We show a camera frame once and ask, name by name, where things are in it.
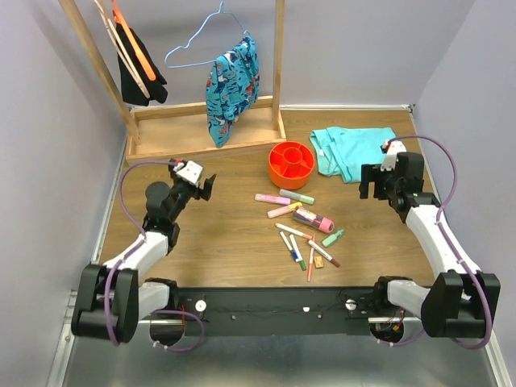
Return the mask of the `green grey highlighter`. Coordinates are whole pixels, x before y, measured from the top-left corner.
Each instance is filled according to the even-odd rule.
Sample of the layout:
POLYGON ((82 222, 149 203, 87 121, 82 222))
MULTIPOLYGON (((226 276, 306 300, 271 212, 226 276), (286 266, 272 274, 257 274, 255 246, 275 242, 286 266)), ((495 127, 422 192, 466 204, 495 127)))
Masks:
POLYGON ((294 201, 303 202, 303 203, 309 204, 309 205, 313 205, 315 202, 315 199, 310 196, 307 196, 307 195, 301 194, 301 193, 297 193, 297 192, 293 192, 293 191, 290 191, 287 189, 280 189, 279 194, 282 197, 290 198, 294 201))

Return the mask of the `yellow pink highlighter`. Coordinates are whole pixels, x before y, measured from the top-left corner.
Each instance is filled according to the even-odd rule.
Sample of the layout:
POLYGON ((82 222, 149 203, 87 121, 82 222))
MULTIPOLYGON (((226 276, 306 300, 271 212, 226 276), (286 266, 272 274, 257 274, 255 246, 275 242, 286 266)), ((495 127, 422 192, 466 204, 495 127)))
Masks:
POLYGON ((293 213, 298 207, 301 207, 301 202, 294 202, 292 204, 289 204, 287 206, 282 206, 279 208, 276 208, 274 210, 270 210, 267 212, 268 218, 277 218, 279 216, 293 213))

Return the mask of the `white marker red cap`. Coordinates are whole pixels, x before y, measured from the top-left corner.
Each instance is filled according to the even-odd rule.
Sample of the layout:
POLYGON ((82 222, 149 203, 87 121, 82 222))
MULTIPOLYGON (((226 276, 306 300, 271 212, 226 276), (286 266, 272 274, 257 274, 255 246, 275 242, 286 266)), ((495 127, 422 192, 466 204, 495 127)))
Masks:
POLYGON ((288 226, 283 225, 281 223, 275 223, 275 227, 280 229, 280 230, 282 230, 282 231, 289 232, 290 234, 302 237, 303 239, 307 239, 307 240, 312 240, 313 239, 312 235, 306 234, 303 231, 299 231, 297 229, 294 229, 292 227, 288 227, 288 226))

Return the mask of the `white marker maroon cap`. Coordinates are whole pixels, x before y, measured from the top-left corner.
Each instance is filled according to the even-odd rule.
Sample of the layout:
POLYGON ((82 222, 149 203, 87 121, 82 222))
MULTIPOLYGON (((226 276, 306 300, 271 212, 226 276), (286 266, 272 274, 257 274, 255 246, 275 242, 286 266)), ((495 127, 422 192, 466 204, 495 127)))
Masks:
POLYGON ((316 244, 313 240, 308 240, 308 244, 317 251, 322 257, 324 257, 329 263, 333 264, 336 268, 340 267, 340 263, 327 253, 323 248, 316 244))

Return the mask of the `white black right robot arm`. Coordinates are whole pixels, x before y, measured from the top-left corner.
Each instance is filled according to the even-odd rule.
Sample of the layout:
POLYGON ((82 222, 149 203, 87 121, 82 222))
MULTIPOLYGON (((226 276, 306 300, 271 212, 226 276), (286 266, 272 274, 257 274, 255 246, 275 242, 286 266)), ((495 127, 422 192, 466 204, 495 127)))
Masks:
POLYGON ((388 155, 384 164, 361 167, 360 198, 386 200, 412 231, 429 261, 435 281, 429 288, 405 277, 380 277, 371 306, 387 316, 401 308, 420 319, 434 338, 489 340, 501 283, 483 273, 452 234, 443 206, 424 191, 424 159, 414 152, 388 155))

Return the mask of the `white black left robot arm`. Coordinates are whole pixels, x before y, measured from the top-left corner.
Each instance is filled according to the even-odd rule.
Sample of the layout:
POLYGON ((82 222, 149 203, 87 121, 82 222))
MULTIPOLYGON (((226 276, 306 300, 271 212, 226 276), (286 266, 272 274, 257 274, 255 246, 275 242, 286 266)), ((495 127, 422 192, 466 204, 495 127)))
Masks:
POLYGON ((105 264, 88 264, 81 273, 71 329, 75 336, 105 339, 118 345, 129 342, 139 321, 154 312, 171 318, 178 311, 176 283, 141 279, 176 246, 177 218, 190 200, 209 201, 216 179, 203 186, 175 174, 173 184, 151 183, 145 190, 146 215, 138 235, 122 253, 105 264))

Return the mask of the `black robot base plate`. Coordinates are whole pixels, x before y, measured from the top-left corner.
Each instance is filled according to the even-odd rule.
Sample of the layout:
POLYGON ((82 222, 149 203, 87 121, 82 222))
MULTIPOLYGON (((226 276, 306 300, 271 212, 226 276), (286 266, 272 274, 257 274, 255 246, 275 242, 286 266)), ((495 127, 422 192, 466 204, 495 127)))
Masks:
POLYGON ((400 343, 422 325, 410 312, 375 300, 359 287, 180 288, 173 309, 187 316, 153 315, 151 339, 172 345, 199 335, 373 335, 400 343))

